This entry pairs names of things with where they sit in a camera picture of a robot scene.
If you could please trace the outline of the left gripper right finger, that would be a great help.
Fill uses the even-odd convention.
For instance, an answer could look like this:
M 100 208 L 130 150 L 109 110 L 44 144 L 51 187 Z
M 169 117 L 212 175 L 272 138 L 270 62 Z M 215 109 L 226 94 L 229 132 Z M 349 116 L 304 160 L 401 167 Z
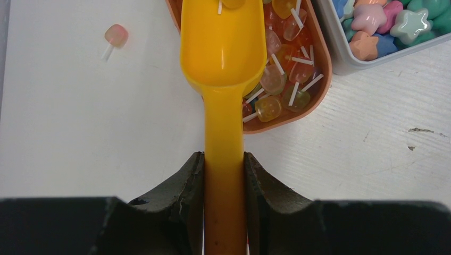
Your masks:
M 312 250 L 313 201 L 244 154 L 248 244 L 251 254 L 307 254 Z

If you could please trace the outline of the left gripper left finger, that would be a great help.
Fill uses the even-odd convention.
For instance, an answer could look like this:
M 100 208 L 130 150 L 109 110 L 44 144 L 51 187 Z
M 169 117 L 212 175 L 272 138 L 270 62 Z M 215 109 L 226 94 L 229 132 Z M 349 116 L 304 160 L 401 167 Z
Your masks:
M 193 153 L 176 173 L 129 202 L 141 212 L 140 254 L 202 254 L 204 163 L 204 153 Z

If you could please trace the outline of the orange plastic scoop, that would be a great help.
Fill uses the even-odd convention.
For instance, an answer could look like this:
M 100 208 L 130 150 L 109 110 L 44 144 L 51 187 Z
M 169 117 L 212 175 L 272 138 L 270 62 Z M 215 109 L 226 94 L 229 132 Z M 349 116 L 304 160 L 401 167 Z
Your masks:
M 206 254 L 247 252 L 243 97 L 266 60 L 261 1 L 183 1 L 180 66 L 205 109 Z

